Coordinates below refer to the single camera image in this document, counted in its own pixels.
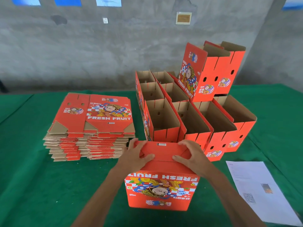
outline human hand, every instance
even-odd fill
[[[187,146],[191,153],[191,158],[185,159],[183,157],[174,155],[172,157],[173,160],[182,163],[203,178],[207,178],[209,174],[216,169],[205,156],[198,143],[190,140],[182,140],[178,144]]]
[[[140,158],[139,154],[142,147],[147,143],[147,141],[140,142],[135,148],[134,143],[138,141],[138,138],[134,138],[129,141],[128,148],[123,149],[123,154],[118,159],[118,162],[114,168],[119,169],[122,173],[127,176],[128,174],[137,172],[141,170],[150,160],[153,160],[154,154],[149,154],[144,158]]]

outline person's left arm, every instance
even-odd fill
[[[72,227],[103,226],[110,205],[126,176],[139,171],[147,162],[154,158],[152,154],[145,158],[139,157],[139,153],[146,141],[140,142],[134,148],[134,142],[137,140],[138,139],[132,139],[129,142],[129,147],[124,150],[114,168],[109,171],[106,179],[85,205],[72,224]]]

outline person's right arm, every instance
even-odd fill
[[[173,160],[184,164],[200,177],[209,181],[222,202],[233,226],[266,226],[252,208],[229,183],[227,177],[218,170],[194,141],[183,140],[179,145],[186,145],[191,152],[190,159],[173,156]]]

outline white paper sheet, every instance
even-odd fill
[[[303,226],[264,162],[226,163],[239,194],[262,221]]]

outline gray concrete wall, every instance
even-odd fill
[[[303,92],[303,11],[274,0],[235,84],[281,83]]]
[[[272,2],[122,0],[115,8],[95,0],[82,7],[0,0],[0,80],[11,92],[131,89],[135,69],[178,71],[187,42],[226,40],[249,52]],[[190,26],[175,25],[177,11],[192,12]],[[53,15],[67,24],[56,25]]]

